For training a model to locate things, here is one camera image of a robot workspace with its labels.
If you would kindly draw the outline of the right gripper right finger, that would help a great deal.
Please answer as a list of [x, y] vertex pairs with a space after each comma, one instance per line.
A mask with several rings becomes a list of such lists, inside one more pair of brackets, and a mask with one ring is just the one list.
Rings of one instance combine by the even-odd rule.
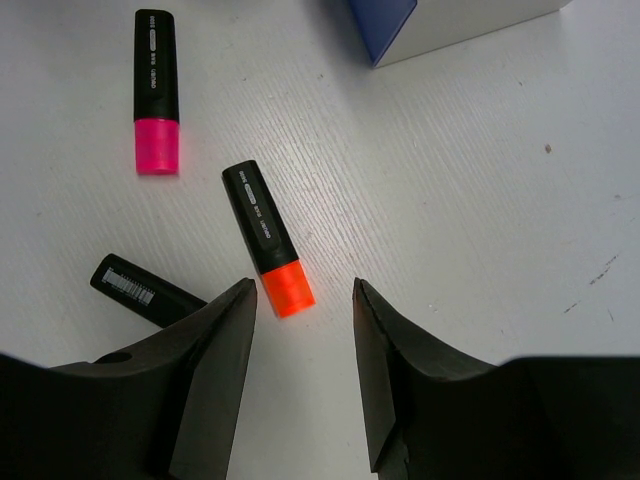
[[519, 357], [494, 366], [353, 288], [370, 468], [381, 479], [635, 479], [639, 360]]

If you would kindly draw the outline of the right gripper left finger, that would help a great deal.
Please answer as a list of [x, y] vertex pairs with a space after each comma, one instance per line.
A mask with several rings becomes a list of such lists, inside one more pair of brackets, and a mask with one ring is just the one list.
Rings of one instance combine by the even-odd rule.
[[243, 279], [98, 360], [1, 358], [5, 479], [223, 479], [256, 322]]

